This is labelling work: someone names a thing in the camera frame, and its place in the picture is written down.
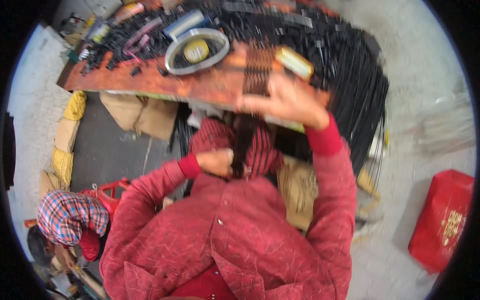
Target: sack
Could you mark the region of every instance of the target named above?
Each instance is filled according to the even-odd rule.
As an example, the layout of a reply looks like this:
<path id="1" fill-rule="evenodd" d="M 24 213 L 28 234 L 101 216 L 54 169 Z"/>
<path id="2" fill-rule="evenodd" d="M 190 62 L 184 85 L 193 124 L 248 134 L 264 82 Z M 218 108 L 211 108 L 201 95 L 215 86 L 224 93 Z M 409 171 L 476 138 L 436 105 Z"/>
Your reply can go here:
<path id="1" fill-rule="evenodd" d="M 72 181 L 73 153 L 65 153 L 55 147 L 52 154 L 52 167 L 66 186 Z"/>
<path id="2" fill-rule="evenodd" d="M 125 131 L 133 130 L 168 140 L 173 131 L 178 103 L 144 96 L 100 93 L 100 100 L 117 124 Z"/>
<path id="3" fill-rule="evenodd" d="M 72 153 L 79 126 L 80 121 L 78 120 L 61 119 L 55 134 L 55 147 L 63 152 Z"/>
<path id="4" fill-rule="evenodd" d="M 75 91 L 68 101 L 63 116 L 70 120 L 80 120 L 84 116 L 87 96 L 83 91 Z"/>
<path id="5" fill-rule="evenodd" d="M 455 170 L 435 175 L 408 250 L 429 274 L 442 272 L 467 219 L 474 179 Z"/>
<path id="6" fill-rule="evenodd" d="M 307 230 L 313 218 L 313 202 L 318 197 L 317 177 L 313 166 L 284 155 L 277 174 L 278 188 L 287 207 L 287 222 Z"/>
<path id="7" fill-rule="evenodd" d="M 65 190 L 68 191 L 66 186 L 61 180 L 52 172 L 45 170 L 40 171 L 40 198 L 43 198 L 47 193 L 53 190 Z"/>
<path id="8" fill-rule="evenodd" d="M 148 98 L 137 121 L 137 132 L 168 141 L 177 116 L 178 102 Z"/>
<path id="9" fill-rule="evenodd" d="M 136 131 L 135 124 L 146 101 L 135 95 L 100 93 L 100 100 L 123 130 Z"/>

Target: striped garment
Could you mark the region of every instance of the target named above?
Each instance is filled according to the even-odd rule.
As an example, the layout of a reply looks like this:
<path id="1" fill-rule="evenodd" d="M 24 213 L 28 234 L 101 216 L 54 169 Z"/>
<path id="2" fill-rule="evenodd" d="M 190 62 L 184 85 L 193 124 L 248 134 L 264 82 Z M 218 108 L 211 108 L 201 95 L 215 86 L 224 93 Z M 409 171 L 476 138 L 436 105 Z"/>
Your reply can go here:
<path id="1" fill-rule="evenodd" d="M 216 118 L 203 119 L 200 129 L 190 139 L 190 152 L 196 154 L 222 148 L 235 148 L 234 130 Z M 273 147 L 271 133 L 265 122 L 260 123 L 253 135 L 245 164 L 251 169 L 248 178 L 276 174 L 283 164 L 283 155 Z"/>
<path id="2" fill-rule="evenodd" d="M 75 245 L 82 229 L 105 234 L 108 211 L 96 199 L 74 192 L 54 190 L 43 197 L 38 208 L 38 227 L 55 244 Z"/>

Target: red shopping bag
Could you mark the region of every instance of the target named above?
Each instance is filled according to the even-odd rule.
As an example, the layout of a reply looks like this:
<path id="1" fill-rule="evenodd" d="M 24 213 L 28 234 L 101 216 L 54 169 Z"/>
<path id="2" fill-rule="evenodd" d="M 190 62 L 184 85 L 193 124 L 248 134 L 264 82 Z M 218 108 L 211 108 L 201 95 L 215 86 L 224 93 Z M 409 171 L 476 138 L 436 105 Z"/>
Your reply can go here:
<path id="1" fill-rule="evenodd" d="M 474 179 L 455 170 L 436 174 L 408 245 L 429 274 L 442 272 L 462 234 Z"/>

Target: yellow sack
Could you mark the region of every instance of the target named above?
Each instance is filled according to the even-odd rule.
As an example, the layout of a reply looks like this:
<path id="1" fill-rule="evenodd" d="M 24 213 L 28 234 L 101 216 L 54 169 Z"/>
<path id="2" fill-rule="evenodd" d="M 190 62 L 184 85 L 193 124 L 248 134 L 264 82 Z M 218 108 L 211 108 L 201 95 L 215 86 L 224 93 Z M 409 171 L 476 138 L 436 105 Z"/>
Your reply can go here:
<path id="1" fill-rule="evenodd" d="M 75 91 L 70 97 L 63 116 L 70 120 L 80 120 L 85 112 L 87 96 L 83 91 Z"/>
<path id="2" fill-rule="evenodd" d="M 66 186 L 72 181 L 73 153 L 65 153 L 55 147 L 52 154 L 52 167 Z"/>

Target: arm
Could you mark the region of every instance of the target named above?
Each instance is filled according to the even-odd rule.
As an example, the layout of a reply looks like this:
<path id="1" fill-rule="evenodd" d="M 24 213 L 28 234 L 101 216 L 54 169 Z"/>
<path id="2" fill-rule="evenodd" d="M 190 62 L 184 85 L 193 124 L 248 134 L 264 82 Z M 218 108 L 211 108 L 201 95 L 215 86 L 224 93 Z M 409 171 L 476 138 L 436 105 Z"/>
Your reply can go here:
<path id="1" fill-rule="evenodd" d="M 330 274 L 330 278 L 324 280 L 333 281 L 337 297 L 344 299 L 351 277 L 349 252 L 357 187 L 348 148 L 343 145 L 332 115 L 324 108 L 330 94 L 318 91 L 316 97 L 312 97 L 306 92 L 306 84 L 284 74 L 271 74 L 270 97 L 239 96 L 236 109 L 300 122 L 307 128 L 319 191 L 306 238 Z"/>
<path id="2" fill-rule="evenodd" d="M 150 174 L 134 180 L 123 192 L 115 211 L 107 246 L 124 245 L 134 240 L 155 216 L 155 207 L 186 178 L 194 179 L 202 170 L 225 176 L 229 172 L 232 159 L 231 149 L 189 154 L 178 162 L 169 161 Z"/>
<path id="3" fill-rule="evenodd" d="M 181 166 L 185 166 L 188 172 L 189 165 L 193 169 L 199 169 L 195 157 L 187 156 L 180 162 L 169 161 L 148 175 L 133 180 L 128 189 L 122 193 L 108 234 L 107 246 L 128 244 L 129 241 L 134 240 L 140 230 L 155 216 L 156 206 L 185 181 L 186 176 Z"/>
<path id="4" fill-rule="evenodd" d="M 333 116 L 322 130 L 307 129 L 318 180 L 318 198 L 306 238 L 327 263 L 334 280 L 350 280 L 350 244 L 355 230 L 357 185 L 348 147 L 342 141 Z M 347 294 L 348 284 L 337 282 Z"/>

